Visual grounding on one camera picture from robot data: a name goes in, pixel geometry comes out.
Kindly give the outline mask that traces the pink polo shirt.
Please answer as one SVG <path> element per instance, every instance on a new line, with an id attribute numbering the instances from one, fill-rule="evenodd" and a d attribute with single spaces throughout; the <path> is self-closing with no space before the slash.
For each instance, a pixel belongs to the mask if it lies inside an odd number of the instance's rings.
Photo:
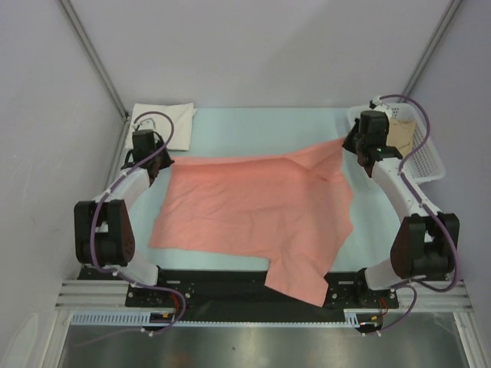
<path id="1" fill-rule="evenodd" d="M 265 285 L 320 307 L 351 234 L 341 140 L 273 156 L 180 157 L 152 248 L 265 258 Z"/>

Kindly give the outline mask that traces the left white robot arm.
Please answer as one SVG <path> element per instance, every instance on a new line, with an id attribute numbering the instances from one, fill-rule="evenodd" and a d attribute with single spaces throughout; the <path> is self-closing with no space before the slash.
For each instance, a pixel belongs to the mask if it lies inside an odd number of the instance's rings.
<path id="1" fill-rule="evenodd" d="M 137 253 L 129 210 L 173 160 L 164 139 L 153 130 L 133 133 L 132 141 L 133 148 L 109 189 L 75 205 L 75 254 L 83 265 L 145 285 L 143 298 L 159 307 L 168 301 L 170 289 L 158 281 L 158 266 Z"/>

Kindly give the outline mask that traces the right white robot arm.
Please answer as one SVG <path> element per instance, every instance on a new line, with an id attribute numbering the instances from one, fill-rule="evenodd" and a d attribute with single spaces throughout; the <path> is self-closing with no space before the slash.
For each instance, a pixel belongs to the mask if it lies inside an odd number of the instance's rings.
<path id="1" fill-rule="evenodd" d="M 373 307 L 381 290 L 413 282 L 437 293 L 452 290 L 460 280 L 457 242 L 460 220 L 434 205 L 407 174 L 406 159 L 387 144 L 390 121 L 385 112 L 363 110 L 354 121 L 343 147 L 384 191 L 400 220 L 388 259 L 360 270 L 354 299 Z"/>

